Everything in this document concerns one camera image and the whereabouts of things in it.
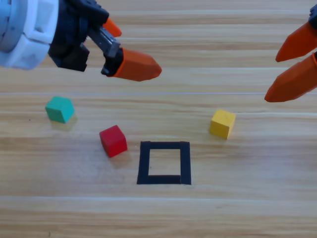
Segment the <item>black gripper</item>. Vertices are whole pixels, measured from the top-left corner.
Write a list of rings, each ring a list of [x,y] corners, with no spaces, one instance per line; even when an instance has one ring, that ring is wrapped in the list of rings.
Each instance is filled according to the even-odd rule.
[[[101,74],[133,81],[158,77],[161,66],[148,54],[120,47],[121,29],[95,0],[60,0],[58,20],[49,56],[57,67],[84,72],[90,37],[102,50],[105,63]]]
[[[310,9],[309,21],[291,33],[275,60],[286,61],[302,57],[317,47],[317,5]],[[312,53],[281,73],[268,89],[264,99],[267,102],[286,102],[295,100],[317,87],[317,54]]]

